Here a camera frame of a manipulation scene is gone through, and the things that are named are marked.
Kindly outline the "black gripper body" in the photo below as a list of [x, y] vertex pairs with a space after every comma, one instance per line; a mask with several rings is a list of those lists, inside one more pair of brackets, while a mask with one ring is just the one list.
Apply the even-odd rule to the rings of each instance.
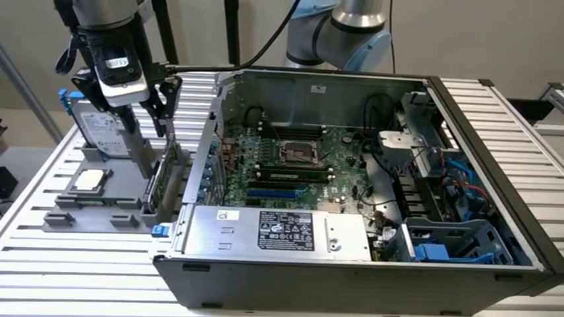
[[69, 58], [79, 54], [85, 66], [71, 82], [101, 112], [149, 98], [151, 52], [141, 25], [106, 30], [77, 28], [69, 41]]

